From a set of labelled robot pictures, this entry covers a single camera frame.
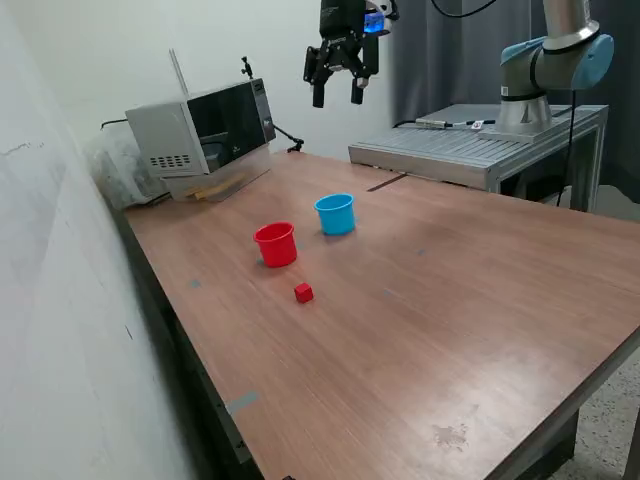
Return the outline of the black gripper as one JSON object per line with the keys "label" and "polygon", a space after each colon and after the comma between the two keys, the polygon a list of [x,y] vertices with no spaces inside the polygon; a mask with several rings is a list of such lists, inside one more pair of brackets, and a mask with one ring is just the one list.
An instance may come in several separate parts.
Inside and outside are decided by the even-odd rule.
{"label": "black gripper", "polygon": [[325,85],[333,72],[329,65],[349,65],[352,73],[351,103],[361,104],[369,79],[379,72],[379,41],[364,33],[365,2],[322,0],[320,48],[306,50],[303,80],[312,87],[312,105],[324,107]]}

